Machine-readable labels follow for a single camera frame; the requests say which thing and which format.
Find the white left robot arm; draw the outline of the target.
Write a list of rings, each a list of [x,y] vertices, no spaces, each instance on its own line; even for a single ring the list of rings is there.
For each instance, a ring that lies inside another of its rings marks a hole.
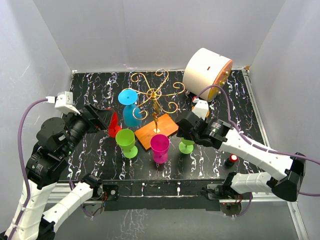
[[[68,158],[88,134],[107,131],[114,118],[111,108],[98,109],[86,104],[79,113],[51,117],[36,135],[37,143],[23,167],[23,189],[16,213],[2,240],[52,240],[61,224],[85,201],[103,195],[103,182],[85,175],[73,190],[49,210],[49,196],[56,187]]]

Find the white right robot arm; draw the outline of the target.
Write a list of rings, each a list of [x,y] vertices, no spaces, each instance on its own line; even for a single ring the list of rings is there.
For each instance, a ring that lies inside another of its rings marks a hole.
[[[295,202],[306,171],[306,157],[281,154],[255,140],[245,138],[229,123],[218,118],[205,121],[193,112],[185,112],[175,120],[177,136],[204,147],[227,152],[263,170],[260,173],[231,172],[215,194],[230,199],[244,193],[272,193],[287,202]]]

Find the blue plastic wine glass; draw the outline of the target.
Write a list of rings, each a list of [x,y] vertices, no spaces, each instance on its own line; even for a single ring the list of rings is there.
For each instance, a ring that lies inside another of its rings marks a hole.
[[[138,94],[132,89],[124,89],[118,95],[118,101],[124,105],[122,116],[127,127],[134,128],[141,125],[142,115],[140,114],[140,109],[136,108],[137,99]]]

